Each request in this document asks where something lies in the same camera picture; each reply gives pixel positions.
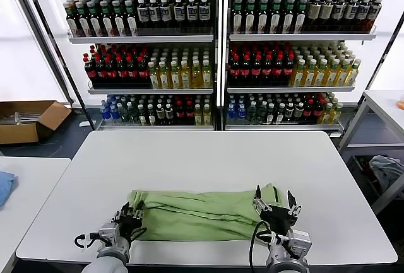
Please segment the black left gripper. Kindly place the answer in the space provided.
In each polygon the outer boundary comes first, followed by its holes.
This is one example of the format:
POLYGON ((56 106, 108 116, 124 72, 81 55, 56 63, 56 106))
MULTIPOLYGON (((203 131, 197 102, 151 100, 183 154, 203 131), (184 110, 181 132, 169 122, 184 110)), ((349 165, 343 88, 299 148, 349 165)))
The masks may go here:
POLYGON ((119 222, 120 235, 127 239, 127 241, 132 241, 136 231, 141 229, 141 220, 145 215, 144 206, 144 202, 138 202, 133 206, 133 216, 127 216, 129 211, 129 202, 126 202, 111 219, 112 222, 119 222))

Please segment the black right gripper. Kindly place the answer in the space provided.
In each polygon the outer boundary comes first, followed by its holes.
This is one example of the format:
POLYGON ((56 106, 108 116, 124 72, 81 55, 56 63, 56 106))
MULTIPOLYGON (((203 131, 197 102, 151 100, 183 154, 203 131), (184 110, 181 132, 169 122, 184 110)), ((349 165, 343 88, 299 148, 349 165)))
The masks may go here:
POLYGON ((296 198, 287 192, 289 210, 284 207, 269 206, 261 195, 261 188, 257 185, 252 204, 256 212, 269 212, 267 222, 274 232, 287 232, 297 222, 297 216, 301 211, 301 206, 297 204, 296 198))

